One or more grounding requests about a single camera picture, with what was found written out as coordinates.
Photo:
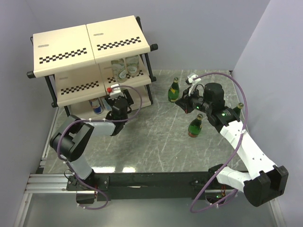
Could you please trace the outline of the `green glass bottle back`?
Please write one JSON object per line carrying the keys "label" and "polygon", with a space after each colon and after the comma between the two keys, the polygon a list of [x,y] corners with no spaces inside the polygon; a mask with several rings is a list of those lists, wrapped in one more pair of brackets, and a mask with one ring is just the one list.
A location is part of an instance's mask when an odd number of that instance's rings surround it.
{"label": "green glass bottle back", "polygon": [[179,78],[178,77],[175,77],[173,79],[173,82],[168,90],[168,100],[170,102],[176,102],[179,98]]}

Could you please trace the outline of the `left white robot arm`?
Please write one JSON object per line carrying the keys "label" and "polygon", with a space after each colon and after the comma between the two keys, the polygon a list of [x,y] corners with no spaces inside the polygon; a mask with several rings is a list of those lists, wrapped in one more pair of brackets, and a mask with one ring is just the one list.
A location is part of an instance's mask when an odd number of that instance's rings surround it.
{"label": "left white robot arm", "polygon": [[106,136],[115,136],[124,128],[129,121],[131,105],[134,104],[129,88],[130,86],[120,85],[109,88],[111,92],[105,101],[111,110],[104,119],[89,120],[70,115],[50,139],[50,147],[75,173],[78,185],[84,190],[89,190],[96,184],[95,172],[83,156],[87,143],[96,127]]}

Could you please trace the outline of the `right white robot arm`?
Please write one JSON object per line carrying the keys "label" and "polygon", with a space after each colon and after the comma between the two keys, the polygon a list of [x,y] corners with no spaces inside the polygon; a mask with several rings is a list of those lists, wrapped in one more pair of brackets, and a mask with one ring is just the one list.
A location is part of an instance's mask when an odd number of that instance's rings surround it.
{"label": "right white robot arm", "polygon": [[243,192],[255,207],[284,194],[288,170],[284,166],[277,166],[265,155],[245,130],[240,115],[225,105],[224,90],[220,84],[206,84],[201,96],[196,85],[190,83],[176,104],[187,114],[193,110],[205,113],[209,123],[235,149],[247,169],[240,172],[226,164],[214,166],[203,191],[208,186],[218,189],[225,184]]}

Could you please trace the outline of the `silver energy drink can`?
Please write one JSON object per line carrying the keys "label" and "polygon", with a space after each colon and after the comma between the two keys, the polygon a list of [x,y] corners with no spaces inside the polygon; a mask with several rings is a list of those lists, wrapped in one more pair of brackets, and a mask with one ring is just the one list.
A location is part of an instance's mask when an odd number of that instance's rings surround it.
{"label": "silver energy drink can", "polygon": [[99,98],[90,99],[89,103],[95,114],[101,114],[103,112]]}
{"label": "silver energy drink can", "polygon": [[104,97],[100,97],[100,101],[102,102],[105,110],[111,111],[111,106],[108,104],[108,102],[106,101],[106,99]]}

